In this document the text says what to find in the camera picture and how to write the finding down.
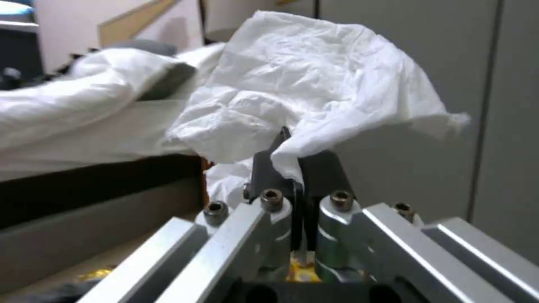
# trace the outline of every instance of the crumpled white cloth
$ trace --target crumpled white cloth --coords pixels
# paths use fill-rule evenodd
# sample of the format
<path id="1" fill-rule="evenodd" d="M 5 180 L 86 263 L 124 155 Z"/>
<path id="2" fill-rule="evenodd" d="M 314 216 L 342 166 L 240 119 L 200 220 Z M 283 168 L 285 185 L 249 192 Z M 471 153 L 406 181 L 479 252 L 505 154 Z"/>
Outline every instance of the crumpled white cloth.
<path id="1" fill-rule="evenodd" d="M 365 26 L 258 11 L 168 133 L 213 162 L 233 163 L 268 148 L 288 126 L 292 137 L 272 162 L 303 183 L 298 157 L 364 130 L 411 122 L 443 138 L 468 121 L 446 111 L 409 56 Z"/>
<path id="2" fill-rule="evenodd" d="M 250 181 L 252 169 L 252 158 L 208 169 L 204 174 L 210 201 L 223 201 L 233 209 L 238 207 L 244 200 L 243 185 Z"/>
<path id="3" fill-rule="evenodd" d="M 68 75 L 37 87 L 0 92 L 0 150 L 106 118 L 136 100 L 176 59 L 109 49 L 79 59 Z"/>

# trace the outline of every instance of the bed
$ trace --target bed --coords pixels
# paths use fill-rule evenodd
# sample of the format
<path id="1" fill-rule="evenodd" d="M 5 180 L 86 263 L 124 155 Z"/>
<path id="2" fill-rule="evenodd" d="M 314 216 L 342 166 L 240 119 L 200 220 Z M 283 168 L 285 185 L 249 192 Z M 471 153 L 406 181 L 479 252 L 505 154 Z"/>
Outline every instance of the bed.
<path id="1" fill-rule="evenodd" d="M 179 54 L 198 71 L 168 100 L 0 154 L 0 293 L 201 207 L 201 158 L 165 131 L 223 46 Z"/>

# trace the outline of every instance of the white cloth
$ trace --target white cloth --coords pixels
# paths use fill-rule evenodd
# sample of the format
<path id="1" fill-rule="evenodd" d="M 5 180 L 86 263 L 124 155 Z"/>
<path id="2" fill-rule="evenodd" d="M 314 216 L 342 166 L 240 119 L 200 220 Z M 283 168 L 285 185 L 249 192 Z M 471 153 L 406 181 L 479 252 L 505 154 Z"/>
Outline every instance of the white cloth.
<path id="1" fill-rule="evenodd" d="M 298 157 L 364 130 L 411 122 L 442 138 L 468 120 L 449 114 L 424 71 L 365 26 L 259 11 L 231 38 L 169 137 L 233 163 L 268 148 L 288 126 L 292 137 L 271 158 L 302 183 Z"/>
<path id="2" fill-rule="evenodd" d="M 108 117 L 138 98 L 173 58 L 110 49 L 78 60 L 69 75 L 0 92 L 0 150 L 35 142 Z"/>
<path id="3" fill-rule="evenodd" d="M 147 156 L 194 154 L 180 140 L 167 140 L 191 93 L 203 84 L 223 44 L 181 53 L 175 60 L 196 67 L 196 74 L 170 100 L 133 102 L 99 122 L 0 153 L 0 181 Z"/>
<path id="4" fill-rule="evenodd" d="M 250 181 L 253 159 L 234 164 L 217 164 L 205 172 L 210 201 L 223 201 L 236 208 L 243 198 L 243 185 Z"/>

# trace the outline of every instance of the pillow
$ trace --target pillow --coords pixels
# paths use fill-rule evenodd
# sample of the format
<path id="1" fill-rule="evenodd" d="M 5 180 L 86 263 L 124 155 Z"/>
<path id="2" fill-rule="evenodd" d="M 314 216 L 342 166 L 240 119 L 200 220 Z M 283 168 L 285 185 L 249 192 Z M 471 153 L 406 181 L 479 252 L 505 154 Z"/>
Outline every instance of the pillow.
<path id="1" fill-rule="evenodd" d="M 138 101 L 166 99 L 174 94 L 179 86 L 189 80 L 195 72 L 196 68 L 189 64 L 176 64 L 156 84 L 150 87 Z"/>
<path id="2" fill-rule="evenodd" d="M 176 47 L 170 44 L 161 43 L 152 40 L 135 39 L 123 42 L 118 42 L 107 49 L 137 49 L 141 51 L 147 51 L 154 54 L 160 54 L 162 56 L 174 56 L 177 52 Z"/>

